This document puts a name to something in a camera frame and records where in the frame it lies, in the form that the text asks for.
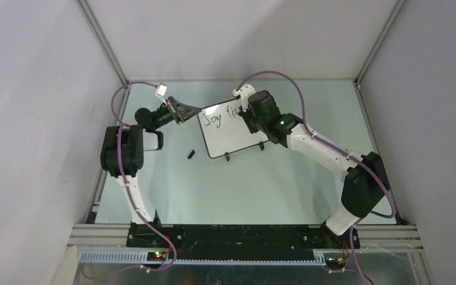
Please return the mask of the black framed whiteboard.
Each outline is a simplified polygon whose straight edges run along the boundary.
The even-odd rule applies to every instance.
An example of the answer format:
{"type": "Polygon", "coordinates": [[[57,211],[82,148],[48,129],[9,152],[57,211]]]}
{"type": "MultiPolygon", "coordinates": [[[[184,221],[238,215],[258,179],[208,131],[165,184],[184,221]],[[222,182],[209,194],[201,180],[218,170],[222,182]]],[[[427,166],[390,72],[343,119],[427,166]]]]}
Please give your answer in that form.
{"type": "Polygon", "coordinates": [[[197,114],[209,158],[216,159],[268,141],[262,132],[250,133],[238,115],[241,102],[229,100],[201,109],[197,114]]]}

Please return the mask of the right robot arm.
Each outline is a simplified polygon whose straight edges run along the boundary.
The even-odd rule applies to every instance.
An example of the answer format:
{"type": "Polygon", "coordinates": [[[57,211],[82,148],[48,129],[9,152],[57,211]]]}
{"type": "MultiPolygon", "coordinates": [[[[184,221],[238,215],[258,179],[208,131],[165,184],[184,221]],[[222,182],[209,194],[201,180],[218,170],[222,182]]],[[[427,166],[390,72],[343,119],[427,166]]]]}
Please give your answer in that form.
{"type": "Polygon", "coordinates": [[[380,155],[362,155],[337,147],[292,114],[282,114],[273,96],[250,85],[234,90],[241,101],[239,115],[250,133],[262,132],[273,144],[300,152],[335,174],[343,183],[341,204],[325,221],[321,239],[329,248],[339,247],[345,232],[373,212],[384,197],[391,199],[390,185],[380,155]]]}

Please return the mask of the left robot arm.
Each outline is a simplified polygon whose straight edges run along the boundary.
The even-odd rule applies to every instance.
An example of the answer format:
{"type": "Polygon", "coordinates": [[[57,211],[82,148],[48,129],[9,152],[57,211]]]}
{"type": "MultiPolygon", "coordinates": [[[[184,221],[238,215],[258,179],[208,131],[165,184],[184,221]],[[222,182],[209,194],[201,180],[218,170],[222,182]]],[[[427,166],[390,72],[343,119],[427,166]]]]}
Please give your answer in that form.
{"type": "Polygon", "coordinates": [[[144,165],[144,153],[161,150],[164,146],[164,135],[159,128],[171,122],[180,125],[200,112],[200,107],[181,103],[170,96],[154,111],[139,108],[134,114],[136,124],[106,128],[100,164],[123,190],[132,223],[153,224],[158,219],[155,206],[143,194],[138,172],[144,165]]]}

